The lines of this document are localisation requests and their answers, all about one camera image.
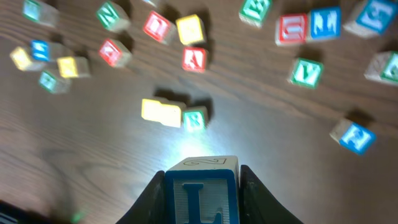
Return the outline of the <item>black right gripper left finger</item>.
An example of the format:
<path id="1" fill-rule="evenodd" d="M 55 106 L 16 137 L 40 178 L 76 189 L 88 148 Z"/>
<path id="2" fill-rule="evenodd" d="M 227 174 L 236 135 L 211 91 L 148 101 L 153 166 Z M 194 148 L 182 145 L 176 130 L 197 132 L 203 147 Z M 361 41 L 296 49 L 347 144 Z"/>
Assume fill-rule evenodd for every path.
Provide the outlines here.
<path id="1" fill-rule="evenodd" d="M 166 224 L 165 172 L 158 171 L 116 224 Z"/>

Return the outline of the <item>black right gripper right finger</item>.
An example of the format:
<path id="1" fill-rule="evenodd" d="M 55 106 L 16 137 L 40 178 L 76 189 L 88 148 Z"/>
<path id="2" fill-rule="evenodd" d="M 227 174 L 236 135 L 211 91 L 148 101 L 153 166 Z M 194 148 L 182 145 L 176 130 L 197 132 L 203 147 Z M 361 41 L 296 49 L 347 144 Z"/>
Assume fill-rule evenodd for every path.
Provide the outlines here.
<path id="1" fill-rule="evenodd" d="M 247 165 L 241 165 L 239 217 L 242 224 L 303 224 Z"/>

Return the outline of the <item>yellow O block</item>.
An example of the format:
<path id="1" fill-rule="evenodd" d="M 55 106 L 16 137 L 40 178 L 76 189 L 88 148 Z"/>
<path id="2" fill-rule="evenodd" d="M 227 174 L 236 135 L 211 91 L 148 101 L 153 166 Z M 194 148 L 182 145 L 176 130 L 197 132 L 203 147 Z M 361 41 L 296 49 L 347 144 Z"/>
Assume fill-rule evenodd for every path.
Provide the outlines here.
<path id="1" fill-rule="evenodd" d="M 186 104 L 182 102 L 170 101 L 161 104 L 159 121 L 164 126 L 180 128 L 182 125 L 182 113 Z"/>

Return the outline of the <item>yellow C block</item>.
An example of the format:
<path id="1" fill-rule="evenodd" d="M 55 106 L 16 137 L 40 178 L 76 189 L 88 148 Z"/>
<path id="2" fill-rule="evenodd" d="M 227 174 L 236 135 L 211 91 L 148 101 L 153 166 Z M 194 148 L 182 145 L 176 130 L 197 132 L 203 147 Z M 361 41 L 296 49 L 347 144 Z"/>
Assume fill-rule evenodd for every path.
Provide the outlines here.
<path id="1" fill-rule="evenodd" d="M 141 103 L 141 117 L 144 120 L 159 122 L 162 105 L 167 102 L 168 99 L 161 97 L 143 98 Z"/>

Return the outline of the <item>green R block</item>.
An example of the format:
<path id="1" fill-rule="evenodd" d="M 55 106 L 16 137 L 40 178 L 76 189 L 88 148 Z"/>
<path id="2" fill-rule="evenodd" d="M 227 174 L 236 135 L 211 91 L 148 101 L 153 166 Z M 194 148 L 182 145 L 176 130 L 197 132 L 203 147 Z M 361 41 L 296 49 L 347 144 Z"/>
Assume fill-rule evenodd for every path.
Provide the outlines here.
<path id="1" fill-rule="evenodd" d="M 205 106 L 187 108 L 183 112 L 184 129 L 189 133 L 198 133 L 206 129 L 208 110 Z"/>

